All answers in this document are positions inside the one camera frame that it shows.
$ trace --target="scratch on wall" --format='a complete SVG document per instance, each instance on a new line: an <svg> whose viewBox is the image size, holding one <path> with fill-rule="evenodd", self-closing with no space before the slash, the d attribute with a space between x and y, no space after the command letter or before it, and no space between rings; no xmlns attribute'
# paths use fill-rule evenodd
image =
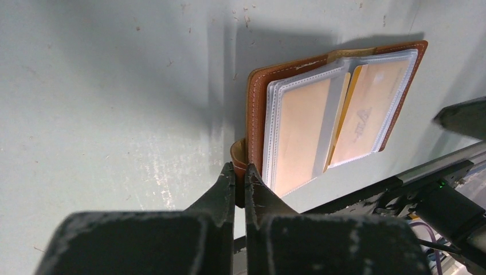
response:
<svg viewBox="0 0 486 275"><path fill-rule="evenodd" d="M162 194L162 199L164 200L166 207L168 209L174 209L174 200L172 198L172 195L170 194L170 190L167 184L167 178L164 177L164 174L160 174L159 172L159 162L156 159L157 157L157 155L154 155L154 161L152 163L154 165L154 179L157 182L158 186L161 186L163 183L163 190L160 193Z"/></svg>

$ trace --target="card holder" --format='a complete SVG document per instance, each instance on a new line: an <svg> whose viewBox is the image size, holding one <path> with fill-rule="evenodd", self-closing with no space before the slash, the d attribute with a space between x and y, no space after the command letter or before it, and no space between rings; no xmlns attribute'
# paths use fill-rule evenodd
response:
<svg viewBox="0 0 486 275"><path fill-rule="evenodd" d="M260 173L262 172L267 100L266 90L270 82L309 72L310 70L319 68L328 62L335 61L342 57L363 57L416 49L418 52L417 59L401 98L395 102L395 112L390 116L391 119L388 129L386 133L384 133L383 142L379 148L379 151L382 151L385 148L388 137L391 134L391 130L397 120L403 101L410 87L410 83L413 81L427 46L427 41L422 40L368 49L336 50L319 56L294 60L254 70L249 75L247 82L246 137L236 141L230 149L235 173L237 175L237 192L243 191L243 177L248 163L254 163L258 171Z"/></svg>

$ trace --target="purple cable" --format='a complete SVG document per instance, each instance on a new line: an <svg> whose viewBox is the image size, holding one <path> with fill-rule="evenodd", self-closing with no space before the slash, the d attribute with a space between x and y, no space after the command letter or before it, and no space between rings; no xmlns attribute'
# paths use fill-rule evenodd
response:
<svg viewBox="0 0 486 275"><path fill-rule="evenodd" d="M427 229L427 231L429 232L430 239L432 240L432 242L437 243L436 236L434 235L434 232L432 231L432 228L427 223L425 223L425 222L412 222L409 225L410 225L410 227L416 227L416 226L423 226L423 227L425 227ZM436 249L434 249L434 254L436 256L437 274L438 275L443 275L439 251L437 251Z"/></svg>

